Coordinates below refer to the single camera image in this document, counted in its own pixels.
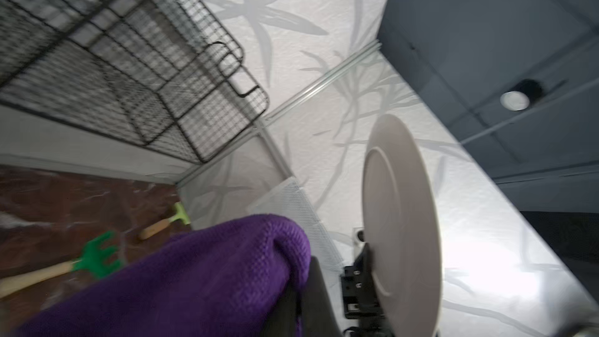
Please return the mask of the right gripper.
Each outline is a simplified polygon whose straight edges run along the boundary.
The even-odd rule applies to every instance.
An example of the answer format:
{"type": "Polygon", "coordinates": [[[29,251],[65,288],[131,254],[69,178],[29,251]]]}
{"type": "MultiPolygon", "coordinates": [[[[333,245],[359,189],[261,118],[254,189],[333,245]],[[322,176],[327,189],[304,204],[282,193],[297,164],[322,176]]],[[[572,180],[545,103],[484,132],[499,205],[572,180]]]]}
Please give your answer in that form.
{"type": "Polygon", "coordinates": [[[388,336],[385,315],[377,298],[372,254],[363,245],[354,263],[340,276],[343,312],[358,322],[341,332],[316,257],[310,259],[308,279],[301,291],[288,284],[266,319],[263,336],[388,336]]]}

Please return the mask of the purple cloth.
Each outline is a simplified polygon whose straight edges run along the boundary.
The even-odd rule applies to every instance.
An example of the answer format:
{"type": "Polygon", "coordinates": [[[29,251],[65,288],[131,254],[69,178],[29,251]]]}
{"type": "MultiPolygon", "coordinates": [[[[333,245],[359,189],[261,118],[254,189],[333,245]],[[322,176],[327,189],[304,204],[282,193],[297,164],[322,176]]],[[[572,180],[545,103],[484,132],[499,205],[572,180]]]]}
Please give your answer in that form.
{"type": "Polygon", "coordinates": [[[285,288],[305,286],[310,259],[294,221],[250,215],[173,237],[15,335],[258,336],[285,288]]]}

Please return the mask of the striped white round plate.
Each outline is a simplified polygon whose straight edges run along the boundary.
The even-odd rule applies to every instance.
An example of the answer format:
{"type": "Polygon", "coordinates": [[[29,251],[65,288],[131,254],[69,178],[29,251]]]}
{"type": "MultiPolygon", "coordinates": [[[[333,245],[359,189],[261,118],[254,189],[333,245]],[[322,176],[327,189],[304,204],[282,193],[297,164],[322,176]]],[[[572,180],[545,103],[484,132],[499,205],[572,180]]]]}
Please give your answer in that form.
{"type": "Polygon", "coordinates": [[[371,278],[397,336],[434,336],[442,295],[441,235],[421,153],[407,126],[385,114],[363,162],[362,212],[371,278]]]}

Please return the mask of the ceiling light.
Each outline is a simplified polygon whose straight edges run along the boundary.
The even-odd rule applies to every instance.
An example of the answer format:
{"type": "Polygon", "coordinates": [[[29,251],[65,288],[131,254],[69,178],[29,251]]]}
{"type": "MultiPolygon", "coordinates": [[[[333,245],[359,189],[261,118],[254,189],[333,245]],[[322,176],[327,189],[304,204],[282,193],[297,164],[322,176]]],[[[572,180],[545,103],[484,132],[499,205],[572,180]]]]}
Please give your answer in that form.
{"type": "Polygon", "coordinates": [[[530,107],[530,98],[522,91],[511,90],[500,97],[500,103],[511,112],[520,112],[530,107]]]}

